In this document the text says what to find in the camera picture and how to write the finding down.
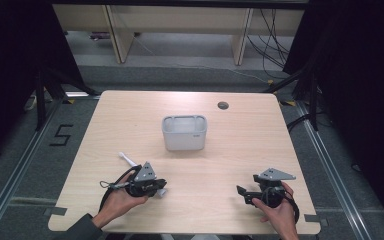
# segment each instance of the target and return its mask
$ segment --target wooden table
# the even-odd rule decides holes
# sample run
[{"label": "wooden table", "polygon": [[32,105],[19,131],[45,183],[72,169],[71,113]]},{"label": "wooden table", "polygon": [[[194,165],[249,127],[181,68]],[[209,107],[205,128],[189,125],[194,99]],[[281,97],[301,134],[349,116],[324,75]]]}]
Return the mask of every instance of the wooden table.
[{"label": "wooden table", "polygon": [[[219,102],[229,108],[221,110]],[[165,149],[161,121],[167,115],[204,115],[206,144],[199,151]],[[317,234],[315,214],[276,97],[257,93],[106,91],[79,148],[49,228],[63,231],[85,213],[97,213],[105,189],[130,168],[124,152],[138,164],[149,161],[167,180],[163,198],[150,198],[104,228],[110,232],[173,234],[273,234],[262,212],[246,205],[236,185],[259,191],[253,181],[269,167],[295,175],[287,181],[301,211],[299,234]]]}]

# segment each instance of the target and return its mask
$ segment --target gray plastic box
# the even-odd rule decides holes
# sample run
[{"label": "gray plastic box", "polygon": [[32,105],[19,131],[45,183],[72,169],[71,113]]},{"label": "gray plastic box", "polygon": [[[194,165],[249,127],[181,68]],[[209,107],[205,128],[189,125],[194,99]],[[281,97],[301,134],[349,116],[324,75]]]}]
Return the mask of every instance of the gray plastic box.
[{"label": "gray plastic box", "polygon": [[207,119],[201,115],[167,116],[162,130],[167,150],[200,150],[205,146]]}]

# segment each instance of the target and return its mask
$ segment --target sleeve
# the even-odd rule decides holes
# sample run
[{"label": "sleeve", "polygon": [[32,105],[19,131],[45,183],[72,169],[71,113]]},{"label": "sleeve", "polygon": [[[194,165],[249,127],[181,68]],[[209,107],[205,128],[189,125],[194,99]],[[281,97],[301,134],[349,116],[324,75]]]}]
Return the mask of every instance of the sleeve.
[{"label": "sleeve", "polygon": [[92,222],[90,214],[84,215],[65,233],[54,240],[96,240],[102,235],[102,230]]}]

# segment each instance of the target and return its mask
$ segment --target gray floor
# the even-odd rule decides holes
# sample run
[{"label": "gray floor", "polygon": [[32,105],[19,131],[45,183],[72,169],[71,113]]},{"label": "gray floor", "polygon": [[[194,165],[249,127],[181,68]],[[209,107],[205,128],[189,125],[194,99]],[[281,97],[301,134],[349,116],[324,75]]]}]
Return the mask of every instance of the gray floor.
[{"label": "gray floor", "polygon": [[[139,35],[130,50],[127,62],[118,64],[109,40],[93,41],[87,32],[70,32],[67,40],[72,47],[76,62],[88,85],[103,89],[118,89],[119,85],[133,86],[134,89],[143,82],[161,83],[169,81],[170,90],[181,89],[174,84],[181,81],[170,79],[173,76],[199,79],[196,91],[214,90],[228,91],[236,89],[244,92],[259,92],[267,87],[267,80],[275,82],[285,77],[279,72],[281,68],[263,60],[254,48],[247,44],[243,64],[235,66],[230,49],[229,36],[194,35],[194,34],[147,34]],[[256,36],[254,42],[260,41]],[[292,38],[279,38],[285,48],[289,48]],[[281,61],[275,50],[268,50],[271,56]],[[147,74],[142,68],[151,69]],[[202,79],[223,79],[228,83],[226,88],[216,86],[217,81],[204,84]],[[281,101],[291,100],[293,86],[279,90],[277,96]],[[64,184],[72,159],[74,158],[88,121],[93,114],[96,100],[76,100],[73,104],[61,104],[52,118],[39,148],[34,152],[33,161],[23,175],[14,195],[0,221],[0,239],[50,239],[58,233],[47,229],[48,216],[46,209],[55,205],[59,191]],[[285,123],[299,117],[297,107],[281,106]],[[2,144],[4,151],[0,155],[0,193],[4,188],[12,170],[23,156],[24,149],[35,134],[35,111],[28,111],[17,128]],[[61,124],[74,123],[65,128],[63,133],[71,135],[67,146],[51,147],[61,139],[54,137]],[[351,169],[352,158],[342,145],[340,136],[326,115],[318,116],[319,134],[329,156],[335,163],[342,181],[345,183],[351,200],[357,206],[363,222],[368,228],[371,239],[384,239],[384,210],[363,175]],[[309,137],[304,124],[297,125],[291,132],[298,159],[305,180],[310,190],[318,216],[324,220],[322,230],[317,236],[300,236],[301,239],[358,239],[351,223],[344,213],[337,193],[321,163],[320,156]],[[191,239],[192,236],[173,236],[174,239]],[[254,239],[278,239],[277,236],[253,236]],[[231,239],[230,236],[219,236],[220,239]]]}]

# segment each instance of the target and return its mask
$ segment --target hand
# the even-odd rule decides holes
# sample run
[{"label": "hand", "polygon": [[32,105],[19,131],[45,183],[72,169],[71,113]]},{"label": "hand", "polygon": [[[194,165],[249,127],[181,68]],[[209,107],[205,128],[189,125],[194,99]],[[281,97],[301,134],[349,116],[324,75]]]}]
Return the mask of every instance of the hand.
[{"label": "hand", "polygon": [[[120,180],[120,183],[126,182],[129,175]],[[92,222],[98,228],[102,228],[112,220],[123,216],[133,207],[144,204],[148,196],[132,197],[124,188],[114,190],[107,198],[101,211],[92,219]]]},{"label": "hand", "polygon": [[[293,198],[294,191],[288,184],[282,182],[286,190],[286,196]],[[260,199],[253,198],[252,202],[261,209],[265,216],[260,219],[261,222],[270,221],[273,228],[280,235],[282,240],[298,239],[297,229],[295,227],[294,209],[288,200],[283,199],[279,206],[271,208],[264,204]]]}]

